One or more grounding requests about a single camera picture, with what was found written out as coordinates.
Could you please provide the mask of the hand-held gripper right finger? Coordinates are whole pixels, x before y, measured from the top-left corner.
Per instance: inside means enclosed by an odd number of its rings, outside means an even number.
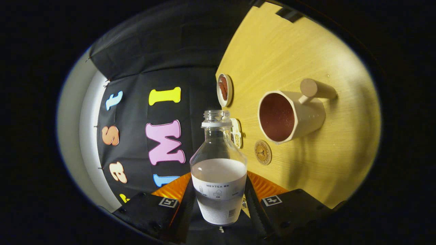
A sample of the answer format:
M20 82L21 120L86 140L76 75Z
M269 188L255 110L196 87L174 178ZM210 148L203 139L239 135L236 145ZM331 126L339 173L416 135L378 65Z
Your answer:
M303 189L289 191L251 171L245 198L254 228L268 243L308 239L334 213Z

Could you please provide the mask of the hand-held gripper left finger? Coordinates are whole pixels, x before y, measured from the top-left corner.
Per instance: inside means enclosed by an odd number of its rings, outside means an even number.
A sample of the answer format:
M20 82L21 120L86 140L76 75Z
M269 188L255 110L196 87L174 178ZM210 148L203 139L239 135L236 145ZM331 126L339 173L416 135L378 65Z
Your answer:
M195 201L191 177L187 173L153 193L140 192L112 214L153 239L185 243Z

